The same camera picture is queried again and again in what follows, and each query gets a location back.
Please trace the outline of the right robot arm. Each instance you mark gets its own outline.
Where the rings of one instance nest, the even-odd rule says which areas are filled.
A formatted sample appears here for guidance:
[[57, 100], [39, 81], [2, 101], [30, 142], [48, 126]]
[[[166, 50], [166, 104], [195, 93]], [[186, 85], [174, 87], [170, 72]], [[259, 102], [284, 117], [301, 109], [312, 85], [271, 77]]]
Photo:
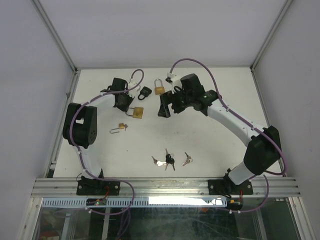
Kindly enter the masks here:
[[265, 173], [280, 159], [280, 135], [275, 127], [263, 128], [244, 118], [224, 103], [216, 91], [206, 91], [194, 73], [183, 77], [168, 73], [165, 80], [172, 89], [160, 95], [158, 116], [169, 118], [170, 110], [179, 114], [193, 108], [218, 121], [246, 146], [243, 161], [227, 170], [217, 188], [221, 194], [236, 193], [245, 181]]

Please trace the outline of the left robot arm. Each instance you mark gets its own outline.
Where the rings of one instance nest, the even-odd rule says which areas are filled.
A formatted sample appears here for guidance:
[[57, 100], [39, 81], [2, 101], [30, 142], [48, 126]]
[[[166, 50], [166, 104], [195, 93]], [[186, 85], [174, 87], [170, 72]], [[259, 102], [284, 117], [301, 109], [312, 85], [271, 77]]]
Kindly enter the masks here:
[[62, 136], [74, 149], [82, 176], [89, 180], [87, 188], [93, 194], [100, 194], [105, 188], [103, 169], [93, 151], [98, 136], [98, 116], [112, 108], [127, 112], [135, 98], [136, 87], [132, 79], [126, 81], [115, 77], [112, 84], [93, 99], [82, 104], [72, 102], [67, 107]]

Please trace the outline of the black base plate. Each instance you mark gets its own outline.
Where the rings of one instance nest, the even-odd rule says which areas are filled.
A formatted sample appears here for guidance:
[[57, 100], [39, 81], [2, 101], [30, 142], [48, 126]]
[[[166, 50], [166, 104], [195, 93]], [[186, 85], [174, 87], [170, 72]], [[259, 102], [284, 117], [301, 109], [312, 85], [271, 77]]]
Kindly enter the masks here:
[[231, 180], [227, 179], [209, 179], [207, 181], [209, 195], [221, 195], [226, 198], [231, 198], [233, 195], [253, 195], [252, 183], [249, 180], [236, 185]]
[[118, 196], [120, 194], [119, 181], [102, 181], [97, 179], [90, 179], [82, 176], [77, 181], [78, 186], [76, 194], [78, 196]]

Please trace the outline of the medium brass padlock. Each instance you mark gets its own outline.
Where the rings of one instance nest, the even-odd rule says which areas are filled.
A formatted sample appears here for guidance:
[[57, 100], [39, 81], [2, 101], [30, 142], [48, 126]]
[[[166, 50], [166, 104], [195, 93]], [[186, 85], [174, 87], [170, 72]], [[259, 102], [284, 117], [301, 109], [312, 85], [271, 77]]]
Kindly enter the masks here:
[[125, 114], [127, 116], [135, 118], [135, 119], [142, 119], [143, 114], [144, 114], [144, 108], [143, 107], [130, 107]]

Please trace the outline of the silver key set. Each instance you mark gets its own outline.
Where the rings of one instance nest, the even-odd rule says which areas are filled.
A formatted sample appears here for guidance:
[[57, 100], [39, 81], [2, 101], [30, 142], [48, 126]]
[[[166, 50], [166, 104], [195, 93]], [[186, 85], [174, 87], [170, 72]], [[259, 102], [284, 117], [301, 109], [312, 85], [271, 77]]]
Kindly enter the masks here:
[[165, 161], [159, 161], [152, 156], [153, 163], [158, 167], [166, 166], [167, 163]]
[[187, 154], [186, 152], [185, 152], [184, 154], [185, 154], [185, 156], [186, 156], [186, 159], [185, 159], [185, 161], [182, 163], [182, 166], [183, 166], [183, 167], [186, 166], [187, 164], [190, 164], [190, 163], [193, 162], [193, 158], [192, 158], [189, 154]]

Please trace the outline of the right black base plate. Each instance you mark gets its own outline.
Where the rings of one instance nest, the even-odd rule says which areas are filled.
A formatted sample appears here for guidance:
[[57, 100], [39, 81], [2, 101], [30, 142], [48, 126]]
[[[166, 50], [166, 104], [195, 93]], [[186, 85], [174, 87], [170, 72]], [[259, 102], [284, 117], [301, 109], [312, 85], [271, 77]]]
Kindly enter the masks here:
[[231, 180], [227, 179], [209, 179], [207, 181], [209, 195], [221, 195], [226, 198], [231, 198], [233, 195], [253, 195], [252, 183], [249, 180], [236, 185]]

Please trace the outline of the black padlock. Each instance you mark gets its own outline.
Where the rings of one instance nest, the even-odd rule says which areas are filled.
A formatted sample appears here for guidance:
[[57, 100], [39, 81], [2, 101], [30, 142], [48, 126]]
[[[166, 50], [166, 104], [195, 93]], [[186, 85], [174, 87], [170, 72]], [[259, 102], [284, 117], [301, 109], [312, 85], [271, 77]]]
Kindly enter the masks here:
[[146, 86], [144, 86], [140, 92], [139, 92], [139, 95], [138, 95], [138, 100], [139, 101], [143, 101], [145, 98], [147, 98], [150, 94], [152, 93], [152, 90]]

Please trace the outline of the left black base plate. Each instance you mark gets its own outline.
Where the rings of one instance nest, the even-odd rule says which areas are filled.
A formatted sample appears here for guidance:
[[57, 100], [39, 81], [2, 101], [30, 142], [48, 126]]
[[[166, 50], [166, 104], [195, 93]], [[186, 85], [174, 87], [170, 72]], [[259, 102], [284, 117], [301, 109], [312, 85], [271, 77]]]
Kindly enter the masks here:
[[82, 176], [77, 181], [78, 186], [76, 194], [78, 196], [118, 196], [120, 194], [119, 181], [102, 181], [97, 179], [90, 179]]

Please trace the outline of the aluminium mounting rail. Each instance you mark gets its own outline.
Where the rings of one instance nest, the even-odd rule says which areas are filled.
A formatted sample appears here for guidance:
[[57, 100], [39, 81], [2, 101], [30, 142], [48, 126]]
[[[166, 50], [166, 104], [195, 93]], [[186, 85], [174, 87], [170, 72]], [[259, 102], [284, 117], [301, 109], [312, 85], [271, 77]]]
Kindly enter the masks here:
[[[216, 196], [215, 191], [219, 178], [122, 178], [112, 190], [118, 197], [129, 198], [136, 196], [181, 196], [181, 197], [208, 197]], [[78, 178], [38, 178], [35, 180], [31, 196], [33, 198], [55, 197], [81, 197], [93, 195], [90, 190], [80, 183]], [[301, 191], [293, 177], [268, 176], [255, 177], [235, 186], [231, 191], [233, 197], [240, 194], [245, 198], [270, 198], [300, 197]]]

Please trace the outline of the small brass padlock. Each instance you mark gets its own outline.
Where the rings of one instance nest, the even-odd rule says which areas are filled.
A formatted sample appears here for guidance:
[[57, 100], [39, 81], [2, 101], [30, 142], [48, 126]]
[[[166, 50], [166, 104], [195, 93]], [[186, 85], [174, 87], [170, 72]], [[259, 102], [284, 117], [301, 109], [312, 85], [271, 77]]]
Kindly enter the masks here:
[[110, 134], [116, 134], [116, 133], [119, 133], [120, 130], [125, 130], [124, 124], [125, 124], [125, 123], [119, 123], [119, 124], [118, 124], [118, 127], [111, 129], [111, 130], [109, 131], [109, 133], [110, 133]]

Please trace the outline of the black headed key set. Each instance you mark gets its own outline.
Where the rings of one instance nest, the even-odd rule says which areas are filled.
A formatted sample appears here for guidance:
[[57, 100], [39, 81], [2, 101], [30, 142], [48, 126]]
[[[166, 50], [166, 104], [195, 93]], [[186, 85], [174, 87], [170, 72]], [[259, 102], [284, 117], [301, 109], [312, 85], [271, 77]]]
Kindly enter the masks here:
[[171, 165], [173, 170], [175, 171], [175, 159], [173, 156], [168, 152], [167, 149], [165, 149], [165, 170], [167, 170], [167, 167]]

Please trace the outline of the tall brass padlock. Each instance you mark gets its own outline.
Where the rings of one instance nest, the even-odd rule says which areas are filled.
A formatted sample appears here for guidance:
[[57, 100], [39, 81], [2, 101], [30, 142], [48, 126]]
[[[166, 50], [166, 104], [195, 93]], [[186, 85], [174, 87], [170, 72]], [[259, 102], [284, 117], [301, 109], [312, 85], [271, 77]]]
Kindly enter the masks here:
[[157, 78], [154, 80], [154, 94], [155, 95], [162, 95], [165, 93], [165, 88], [163, 86], [163, 82], [161, 79]]

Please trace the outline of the right silver key set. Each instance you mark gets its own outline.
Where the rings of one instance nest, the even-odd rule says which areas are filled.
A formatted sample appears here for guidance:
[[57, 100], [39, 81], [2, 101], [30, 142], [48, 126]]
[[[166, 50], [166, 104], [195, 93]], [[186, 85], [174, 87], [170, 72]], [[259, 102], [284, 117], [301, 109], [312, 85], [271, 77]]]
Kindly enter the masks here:
[[187, 154], [186, 152], [185, 152], [184, 154], [185, 154], [185, 156], [186, 156], [186, 159], [185, 159], [185, 161], [182, 163], [182, 166], [183, 166], [183, 167], [186, 166], [187, 164], [190, 164], [190, 163], [193, 162], [193, 158], [192, 158], [189, 154]]

